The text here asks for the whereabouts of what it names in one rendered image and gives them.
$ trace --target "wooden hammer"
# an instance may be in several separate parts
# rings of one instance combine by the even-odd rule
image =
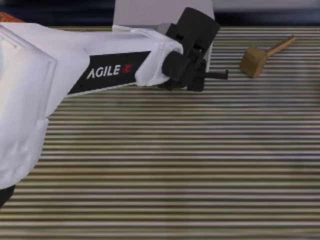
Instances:
[[[254,45],[250,46],[243,55],[240,69],[251,78],[258,77],[264,70],[268,58],[288,47],[295,40],[296,37],[292,35],[267,51],[263,51]]]

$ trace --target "striped tabletop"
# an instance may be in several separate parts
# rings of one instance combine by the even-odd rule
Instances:
[[[240,72],[247,47],[291,34],[259,78]],[[1,210],[0,239],[319,239],[319,47],[320,28],[225,27],[211,70],[229,80],[202,93],[131,86],[66,99]]]

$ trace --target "white robotic arm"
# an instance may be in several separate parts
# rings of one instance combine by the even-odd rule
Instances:
[[[218,31],[212,18],[192,8],[166,35],[0,24],[0,190],[34,168],[48,117],[66,96],[131,84],[202,91],[205,77],[226,79],[227,72],[205,72],[204,55]]]

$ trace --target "wooden handle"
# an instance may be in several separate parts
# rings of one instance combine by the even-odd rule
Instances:
[[[266,51],[267,56],[270,57],[276,54],[277,52],[281,51],[282,49],[285,49],[290,44],[292,44],[295,40],[296,40],[296,37],[294,35],[288,37],[285,40],[282,40],[277,45],[273,46],[272,48]]]

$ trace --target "red x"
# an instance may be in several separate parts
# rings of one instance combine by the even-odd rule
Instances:
[[[123,74],[127,74],[127,73],[130,72],[130,69],[131,69],[131,64],[125,64],[125,65],[123,66],[122,73],[123,73]]]

